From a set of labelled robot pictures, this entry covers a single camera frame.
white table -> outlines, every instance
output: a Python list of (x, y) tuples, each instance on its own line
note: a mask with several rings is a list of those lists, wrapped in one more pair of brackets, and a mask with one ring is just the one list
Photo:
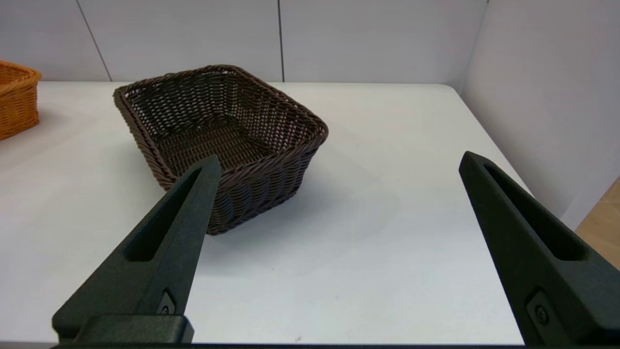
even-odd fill
[[(119, 112), (121, 83), (39, 85), (40, 125), (0, 142), (0, 341), (51, 317), (164, 191)], [(207, 237), (194, 342), (523, 343), (458, 166), (523, 183), (447, 86), (274, 83), (329, 138), (298, 194)]]

